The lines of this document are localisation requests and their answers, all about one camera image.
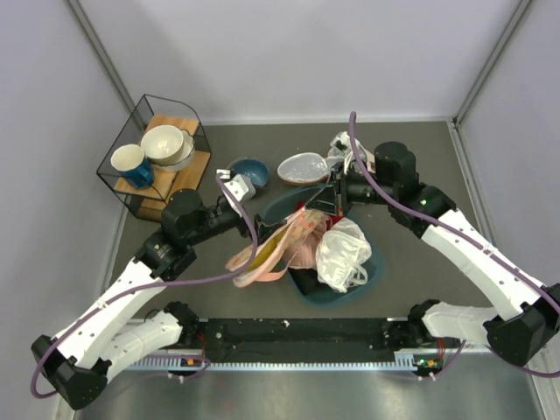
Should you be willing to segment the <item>yellow bra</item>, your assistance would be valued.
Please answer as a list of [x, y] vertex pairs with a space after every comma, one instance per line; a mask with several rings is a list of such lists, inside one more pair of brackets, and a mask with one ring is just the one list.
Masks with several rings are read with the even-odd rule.
[[264, 243], [261, 250], [255, 256], [253, 262], [248, 266], [248, 270], [256, 270], [258, 267], [265, 264], [269, 259], [276, 259], [279, 261], [284, 254], [281, 241], [281, 239], [275, 237], [270, 238], [266, 243]]

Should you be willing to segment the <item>floral mesh laundry bag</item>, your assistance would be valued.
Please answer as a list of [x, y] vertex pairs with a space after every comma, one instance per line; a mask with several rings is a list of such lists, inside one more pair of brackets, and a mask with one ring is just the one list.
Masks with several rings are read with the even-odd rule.
[[279, 280], [288, 269], [315, 269], [316, 250], [328, 228], [328, 217], [300, 209], [283, 220], [271, 237], [256, 248], [252, 263], [233, 279], [237, 288]]

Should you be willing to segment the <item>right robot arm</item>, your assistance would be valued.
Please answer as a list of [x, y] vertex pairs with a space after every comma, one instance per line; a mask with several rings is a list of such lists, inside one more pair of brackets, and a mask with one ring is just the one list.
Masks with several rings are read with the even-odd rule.
[[479, 308], [429, 299], [415, 305], [408, 325], [415, 344], [468, 340], [523, 367], [558, 334], [559, 286], [547, 286], [515, 267], [453, 200], [420, 181], [416, 157], [403, 143], [381, 143], [368, 152], [335, 140], [329, 152], [338, 162], [310, 208], [342, 216], [355, 204], [387, 206], [399, 225], [452, 262], [491, 304]]

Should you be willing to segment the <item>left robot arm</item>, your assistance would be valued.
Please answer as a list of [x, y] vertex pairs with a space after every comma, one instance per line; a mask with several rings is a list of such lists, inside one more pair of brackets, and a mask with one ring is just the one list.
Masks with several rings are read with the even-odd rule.
[[[137, 311], [166, 288], [210, 284], [251, 277], [262, 266], [257, 258], [276, 238], [286, 239], [301, 215], [267, 222], [250, 218], [247, 197], [234, 182], [221, 188], [214, 206], [203, 204], [193, 189], [175, 192], [162, 212], [159, 230], [150, 235], [114, 283], [70, 326], [54, 336], [39, 336], [31, 345], [37, 362], [33, 379], [44, 377], [73, 410], [91, 404], [125, 368], [163, 347], [192, 345], [199, 334], [185, 304], [171, 302], [153, 320], [125, 332]], [[195, 261], [196, 245], [231, 229], [248, 235], [251, 244], [234, 257], [225, 273], [184, 280]]]

